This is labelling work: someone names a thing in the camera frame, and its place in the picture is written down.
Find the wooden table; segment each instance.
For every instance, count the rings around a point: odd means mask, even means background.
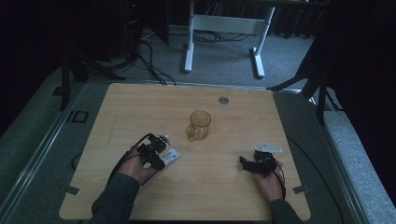
[[[229,103],[219,103],[227,97]],[[208,137],[190,142],[185,132],[190,115],[205,110],[211,117]],[[112,84],[60,210],[65,219],[89,219],[91,206],[104,190],[120,157],[146,133],[167,133],[181,156],[142,187],[131,219],[266,220],[271,218],[252,175],[239,156],[253,161],[254,147],[268,142],[283,149],[287,201],[301,219],[310,211],[276,105],[269,91],[233,88]]]

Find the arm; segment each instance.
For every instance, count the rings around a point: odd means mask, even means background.
[[[278,166],[276,167],[275,172],[278,174],[278,176],[281,176],[279,172],[280,167],[282,167],[282,163],[280,161],[276,162]],[[253,176],[259,185],[260,191],[262,192],[262,196],[264,197],[265,201],[270,204],[273,223],[303,223],[290,204],[283,200],[282,186],[274,174],[270,174],[267,177],[263,177],[259,174],[253,174]]]
[[[134,208],[134,199],[140,185],[155,175],[157,170],[143,168],[134,150],[113,176],[105,190],[92,205],[90,224],[128,223]]]

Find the white metal frame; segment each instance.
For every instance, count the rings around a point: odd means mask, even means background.
[[[257,75],[265,77],[262,65],[262,46],[274,15],[274,7],[270,8],[265,20],[252,20],[243,18],[231,18],[220,16],[207,16],[194,14],[194,1],[190,1],[190,19],[189,19],[189,44],[187,46],[186,63],[184,70],[192,71],[192,54],[194,52],[193,32],[194,30],[216,31],[226,33],[236,33],[245,35],[259,35],[260,40],[257,48],[253,48],[253,59],[256,64]]]

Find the glass cup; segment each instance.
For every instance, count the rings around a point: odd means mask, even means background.
[[[191,123],[186,132],[190,141],[204,140],[209,133],[210,115],[204,110],[197,110],[191,114]]]

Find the hand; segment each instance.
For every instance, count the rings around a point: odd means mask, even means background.
[[[276,163],[278,166],[276,167],[275,172],[280,178],[282,178],[282,175],[279,172],[280,167],[282,167],[283,164],[280,161],[276,161]],[[252,174],[259,185],[260,191],[262,192],[262,196],[264,197],[265,201],[270,203],[276,199],[283,199],[282,185],[279,183],[279,180],[274,174],[270,174],[267,177],[259,174]]]
[[[153,177],[158,171],[152,167],[143,168],[140,156],[136,150],[133,150],[130,159],[125,161],[117,174],[124,174],[133,177],[140,185],[143,185],[146,180]]]

